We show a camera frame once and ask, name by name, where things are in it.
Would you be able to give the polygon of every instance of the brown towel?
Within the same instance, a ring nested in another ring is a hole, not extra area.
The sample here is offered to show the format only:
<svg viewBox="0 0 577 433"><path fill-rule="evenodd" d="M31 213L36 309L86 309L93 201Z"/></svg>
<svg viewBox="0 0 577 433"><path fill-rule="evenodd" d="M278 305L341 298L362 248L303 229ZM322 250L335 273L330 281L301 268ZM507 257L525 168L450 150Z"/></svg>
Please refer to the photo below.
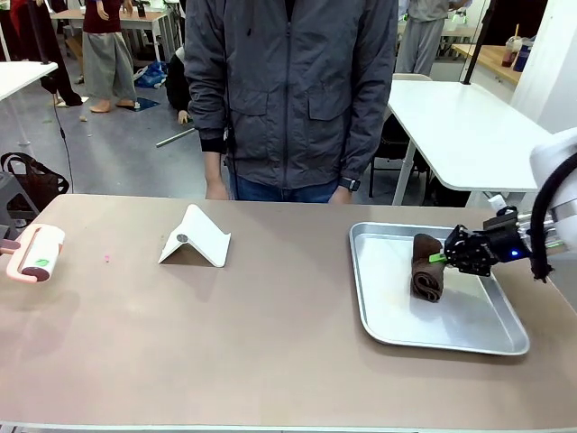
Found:
<svg viewBox="0 0 577 433"><path fill-rule="evenodd" d="M429 235L413 239L411 293L429 302L438 302L443 295L444 263L429 263L429 256L441 252L443 245Z"/></svg>

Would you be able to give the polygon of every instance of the black pole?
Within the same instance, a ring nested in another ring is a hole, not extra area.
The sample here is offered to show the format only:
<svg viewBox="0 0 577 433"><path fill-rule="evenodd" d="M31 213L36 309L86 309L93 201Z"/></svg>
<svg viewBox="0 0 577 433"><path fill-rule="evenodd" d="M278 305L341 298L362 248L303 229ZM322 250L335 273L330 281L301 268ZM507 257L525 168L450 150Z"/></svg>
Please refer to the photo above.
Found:
<svg viewBox="0 0 577 433"><path fill-rule="evenodd" d="M36 15L36 2L34 0L28 0L28 12L30 14L30 21L32 22L32 31L34 32L34 38L36 39L36 46L38 47L38 52L40 53L40 60L42 64L48 65L48 57L44 52L44 46L42 45L40 37L40 25L38 24L38 15Z"/></svg>
<svg viewBox="0 0 577 433"><path fill-rule="evenodd" d="M493 13L495 12L495 6L497 5L497 0L490 0L489 7L485 12L485 16L483 17L483 26L481 27L481 33L479 33L479 39L477 39L477 43L475 44L475 52L472 54L471 63L469 64L469 70L467 70L467 75L465 75L465 80L463 82L464 85L471 84L471 76L472 72L475 69L475 65L477 64L477 59L479 58L479 54L481 53L481 47L485 42L485 38L487 37L487 32L489 31L489 24L490 20L493 17Z"/></svg>

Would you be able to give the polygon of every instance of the blue mat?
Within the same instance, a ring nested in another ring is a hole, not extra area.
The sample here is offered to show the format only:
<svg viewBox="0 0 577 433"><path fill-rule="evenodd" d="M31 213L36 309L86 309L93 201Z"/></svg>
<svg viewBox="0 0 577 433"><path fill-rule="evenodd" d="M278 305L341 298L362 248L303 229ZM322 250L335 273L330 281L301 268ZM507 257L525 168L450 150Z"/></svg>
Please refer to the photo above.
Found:
<svg viewBox="0 0 577 433"><path fill-rule="evenodd" d="M140 113L141 111L148 110L149 108L160 105L160 102L152 101L151 99L146 99L145 97L137 98L136 102L139 104L138 108L134 108L133 106L122 106L121 108L126 108L127 110Z"/></svg>

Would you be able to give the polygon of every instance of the gray jacket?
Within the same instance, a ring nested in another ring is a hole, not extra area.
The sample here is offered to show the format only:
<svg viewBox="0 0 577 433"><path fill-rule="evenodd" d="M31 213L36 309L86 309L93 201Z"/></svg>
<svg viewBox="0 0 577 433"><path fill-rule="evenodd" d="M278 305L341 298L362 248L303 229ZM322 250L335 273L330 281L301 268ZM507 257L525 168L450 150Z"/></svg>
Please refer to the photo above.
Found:
<svg viewBox="0 0 577 433"><path fill-rule="evenodd" d="M398 0L296 0L291 23L284 0L224 3L187 3L189 111L203 150L223 136L227 71L229 169L285 189L359 179L380 142Z"/></svg>

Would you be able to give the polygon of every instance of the beige tabletop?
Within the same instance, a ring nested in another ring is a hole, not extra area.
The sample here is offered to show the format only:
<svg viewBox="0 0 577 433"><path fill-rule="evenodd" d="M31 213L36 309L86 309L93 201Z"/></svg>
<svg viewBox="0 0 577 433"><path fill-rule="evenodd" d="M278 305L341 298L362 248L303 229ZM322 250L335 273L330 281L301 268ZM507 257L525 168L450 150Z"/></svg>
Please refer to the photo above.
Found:
<svg viewBox="0 0 577 433"><path fill-rule="evenodd" d="M147 12L144 18L138 16L136 8L132 15L126 14L120 11L120 21L130 21L130 22L152 22L160 19L164 15L163 12ZM84 20L84 15L80 9L68 9L68 11L58 12L57 14L51 14L50 18L52 20Z"/></svg>
<svg viewBox="0 0 577 433"><path fill-rule="evenodd" d="M362 328L354 223L474 228L488 214L198 204L233 234L223 269L186 251L157 264L186 200L66 196L42 212L67 236L53 278L0 275L2 424L577 427L577 316L527 262L495 269L526 356L381 345Z"/></svg>
<svg viewBox="0 0 577 433"><path fill-rule="evenodd" d="M475 51L475 46L468 43L454 43L452 46L457 52L460 52L467 57L472 57L472 54ZM501 66L503 54L505 54L505 47L498 45L483 45L477 61L491 72L496 73L499 77L504 78L506 81L516 86L519 84L522 72L513 70L513 67L505 68L504 66Z"/></svg>

